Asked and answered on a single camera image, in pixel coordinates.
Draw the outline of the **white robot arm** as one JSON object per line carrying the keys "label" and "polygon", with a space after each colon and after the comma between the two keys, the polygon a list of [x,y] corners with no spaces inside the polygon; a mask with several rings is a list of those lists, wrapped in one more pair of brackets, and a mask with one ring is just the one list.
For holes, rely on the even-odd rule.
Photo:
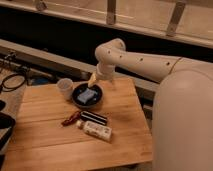
{"label": "white robot arm", "polygon": [[213,171],[213,63],[128,52],[117,38],[95,50],[89,84],[117,67],[159,84],[153,102],[152,171]]}

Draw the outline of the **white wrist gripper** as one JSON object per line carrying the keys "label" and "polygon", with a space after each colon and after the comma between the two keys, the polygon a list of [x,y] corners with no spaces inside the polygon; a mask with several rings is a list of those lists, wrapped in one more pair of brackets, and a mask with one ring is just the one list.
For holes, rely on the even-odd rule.
{"label": "white wrist gripper", "polygon": [[115,72],[115,66],[114,65],[106,65],[103,63],[97,64],[96,73],[92,73],[89,81],[88,81],[88,87],[92,87],[95,85],[95,83],[98,80],[112,80],[113,75]]}

